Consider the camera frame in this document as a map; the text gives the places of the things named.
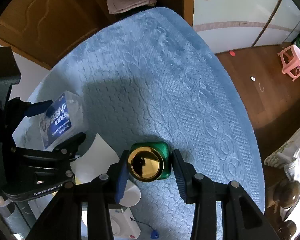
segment brown floor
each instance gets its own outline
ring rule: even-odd
[[[262,161],[300,127],[300,77],[293,82],[282,74],[281,50],[272,45],[235,50],[234,57],[217,55],[247,109]],[[266,185],[282,175],[282,170],[264,166]]]

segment textured blue fabric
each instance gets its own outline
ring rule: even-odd
[[[227,72],[176,13],[154,8],[117,22],[65,56],[30,96],[55,100],[65,90],[84,98],[89,120],[84,153],[96,133],[118,153],[133,143],[164,140],[212,180],[237,180],[264,211],[260,155],[248,115]],[[18,127],[23,147],[41,148],[36,118]],[[137,182],[137,220],[162,239],[189,239],[194,205],[180,198],[172,174]],[[222,238],[218,205],[217,238]],[[142,229],[139,239],[149,239]]]

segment wooden door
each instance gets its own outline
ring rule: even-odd
[[[53,67],[108,24],[95,0],[12,0],[0,17],[0,39]]]

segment green glass jar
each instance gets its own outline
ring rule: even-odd
[[[171,155],[166,142],[135,143],[130,149],[128,168],[143,182],[167,179],[171,174]]]

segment gold lid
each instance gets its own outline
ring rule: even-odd
[[[143,182],[154,181],[160,177],[163,170],[163,158],[151,147],[139,147],[133,150],[128,158],[130,173]]]

